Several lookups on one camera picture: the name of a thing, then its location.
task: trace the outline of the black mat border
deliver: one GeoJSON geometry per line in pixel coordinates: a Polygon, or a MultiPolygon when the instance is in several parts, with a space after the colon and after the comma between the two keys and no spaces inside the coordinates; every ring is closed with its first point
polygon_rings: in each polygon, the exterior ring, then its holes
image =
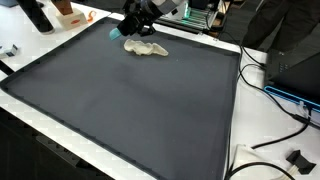
{"type": "MultiPolygon", "coordinates": [[[[100,20],[98,20],[96,23],[92,24],[91,26],[87,27],[85,30],[83,30],[82,32],[80,32],[79,34],[75,35],[74,37],[72,37],[71,39],[69,39],[67,42],[59,45],[58,47],[56,47],[55,49],[53,49],[52,51],[46,53],[45,55],[41,56],[40,58],[38,58],[37,60],[29,63],[28,65],[26,65],[25,67],[19,69],[18,71],[16,71],[15,73],[11,74],[10,76],[8,76],[7,78],[5,78],[3,81],[0,82],[0,88],[6,92],[8,95],[14,97],[15,99],[27,104],[28,106],[36,109],[37,111],[39,111],[40,113],[56,120],[58,123],[66,126],[67,128],[79,133],[81,136],[85,137],[85,138],[88,138],[89,140],[93,141],[94,143],[96,143],[97,145],[103,147],[104,149],[106,149],[107,151],[113,153],[114,155],[116,155],[117,157],[127,161],[128,163],[130,163],[131,165],[134,165],[135,167],[139,168],[140,170],[148,173],[149,175],[153,176],[154,178],[156,179],[166,179],[165,177],[161,176],[160,174],[156,173],[155,171],[153,171],[152,169],[140,164],[139,162],[135,161],[134,159],[126,156],[125,154],[122,154],[121,152],[117,151],[116,149],[114,149],[113,147],[99,141],[98,139],[96,139],[95,137],[93,136],[90,136],[89,134],[85,133],[85,132],[82,132],[79,128],[75,128],[74,126],[72,126],[71,124],[67,123],[66,121],[52,115],[50,112],[47,112],[45,110],[43,110],[42,108],[39,108],[37,105],[35,104],[32,104],[30,102],[28,102],[27,100],[24,100],[23,97],[20,97],[16,94],[14,94],[13,92],[10,92],[9,88],[7,87],[7,84],[10,83],[12,80],[20,77],[22,74],[28,72],[29,70],[31,70],[33,67],[41,64],[42,62],[45,62],[47,60],[46,57],[48,56],[52,56],[52,55],[55,55],[56,53],[58,53],[59,51],[63,51],[63,48],[65,46],[68,46],[72,43],[75,43],[76,40],[79,40],[79,38],[81,38],[81,36],[84,36],[86,33],[89,33],[91,31],[94,31],[95,28],[99,27],[100,25],[103,25],[105,23],[119,23],[120,20],[116,20],[116,19],[112,19],[110,17],[105,17],[105,18],[102,18],[100,20]]],[[[169,34],[166,34],[166,33],[162,33],[164,34],[164,36],[167,37],[167,39],[169,40],[182,40],[182,41],[186,41],[186,42],[189,42],[189,43],[193,43],[193,44],[197,44],[198,46],[196,47],[201,47],[201,48],[210,48],[211,51],[214,51],[216,53],[220,53],[220,54],[224,54],[226,56],[236,56],[238,58],[237,59],[237,69],[236,69],[236,72],[238,70],[238,66],[240,64],[240,61],[239,61],[239,57],[240,57],[240,54],[237,53],[237,52],[232,52],[232,51],[229,51],[229,50],[225,50],[225,49],[221,49],[221,48],[218,48],[218,47],[214,47],[214,46],[210,46],[210,45],[207,45],[207,44],[202,44],[200,42],[197,42],[197,41],[192,41],[192,40],[188,40],[188,39],[185,39],[185,38],[181,38],[181,37],[177,37],[177,36],[173,36],[173,35],[169,35],[169,34]]],[[[233,77],[228,77],[228,78],[232,78],[232,92],[233,94],[231,94],[232,96],[232,101],[233,101],[233,104],[234,104],[234,101],[235,101],[235,95],[236,95],[236,88],[237,88],[237,83],[236,83],[236,78],[237,78],[237,73],[234,73],[233,77]]],[[[229,113],[226,113],[229,118],[227,119],[230,119],[230,122],[228,123],[228,133],[226,133],[226,138],[228,137],[229,133],[230,133],[230,129],[231,129],[231,122],[232,122],[232,116],[233,116],[233,109],[234,109],[234,106],[232,107],[232,109],[229,110],[229,113]]],[[[225,160],[226,160],[226,152],[227,152],[227,147],[228,145],[228,140],[226,140],[225,144],[223,147],[225,154],[221,157],[221,161],[223,161],[221,167],[222,169],[224,170],[225,169],[225,160]]]]}

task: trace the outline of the gray mat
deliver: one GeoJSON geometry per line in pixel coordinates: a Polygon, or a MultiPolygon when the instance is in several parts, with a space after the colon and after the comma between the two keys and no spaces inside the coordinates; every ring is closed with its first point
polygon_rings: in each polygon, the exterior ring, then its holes
{"type": "Polygon", "coordinates": [[[1,88],[158,179],[222,179],[239,54],[157,32],[137,56],[103,19],[1,88]]]}

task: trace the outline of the gray fabric surface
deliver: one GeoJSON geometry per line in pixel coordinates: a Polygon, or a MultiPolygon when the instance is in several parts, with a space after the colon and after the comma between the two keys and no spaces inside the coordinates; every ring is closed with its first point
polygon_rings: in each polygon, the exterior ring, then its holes
{"type": "Polygon", "coordinates": [[[157,32],[130,38],[169,56],[137,56],[108,39],[115,26],[97,23],[1,87],[157,178],[222,179],[239,55],[157,32]]]}

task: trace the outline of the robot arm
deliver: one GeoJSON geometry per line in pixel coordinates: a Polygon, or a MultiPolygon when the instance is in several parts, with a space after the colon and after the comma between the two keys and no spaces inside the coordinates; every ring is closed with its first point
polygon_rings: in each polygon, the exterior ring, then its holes
{"type": "Polygon", "coordinates": [[[152,35],[155,29],[152,24],[162,15],[168,14],[184,0],[127,0],[123,10],[126,17],[117,26],[123,36],[138,33],[141,36],[152,35]],[[130,12],[130,6],[135,4],[135,10],[130,12]]]}

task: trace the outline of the white table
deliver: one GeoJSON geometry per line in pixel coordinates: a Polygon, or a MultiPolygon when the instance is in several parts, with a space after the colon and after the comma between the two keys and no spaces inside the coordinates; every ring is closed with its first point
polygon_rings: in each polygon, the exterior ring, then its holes
{"type": "MultiPolygon", "coordinates": [[[[55,9],[53,5],[47,2],[45,2],[45,4],[45,13],[54,27],[56,27],[56,32],[49,36],[40,35],[19,7],[12,9],[0,7],[0,24],[2,25],[0,26],[0,42],[4,44],[14,43],[20,48],[17,56],[3,60],[3,62],[13,70],[24,67],[85,29],[85,26],[82,26],[72,31],[63,31],[54,17],[55,9]]],[[[85,12],[86,15],[90,10],[94,9],[76,4],[73,4],[73,6],[85,12]]],[[[98,9],[94,10],[97,12],[97,16],[94,18],[95,21],[110,15],[109,12],[98,9]]],[[[119,14],[111,14],[109,17],[115,19],[123,18],[122,15],[119,14]]],[[[160,32],[174,34],[179,37],[235,52],[240,51],[236,45],[221,42],[206,35],[194,35],[160,25],[155,25],[154,27],[160,32]]],[[[265,53],[254,50],[248,50],[248,52],[261,62],[264,62],[266,59],[265,53]]],[[[247,63],[252,63],[252,61],[244,55],[242,65],[247,63]]],[[[6,75],[0,72],[0,80],[5,77],[6,75]]],[[[248,70],[245,71],[245,77],[254,85],[262,87],[263,73],[259,70],[248,68],[248,70]]],[[[280,102],[289,111],[296,112],[294,104],[283,100],[280,100],[280,102]]],[[[154,179],[104,148],[82,137],[80,134],[62,126],[55,120],[39,113],[26,104],[15,100],[3,91],[0,91],[0,106],[114,179],[154,179]]],[[[301,126],[299,122],[282,113],[266,96],[248,87],[243,82],[240,82],[237,89],[232,123],[231,155],[233,155],[237,144],[252,146],[261,142],[270,141],[291,134],[301,126]]],[[[298,137],[261,148],[258,151],[263,156],[268,157],[271,162],[287,168],[289,163],[286,162],[285,157],[287,153],[293,149],[300,149],[308,160],[319,163],[320,131],[314,128],[308,128],[298,137]]],[[[254,174],[254,171],[255,169],[252,168],[246,172],[254,174]]],[[[301,180],[319,179],[320,168],[317,166],[308,176],[296,177],[301,180]]]]}

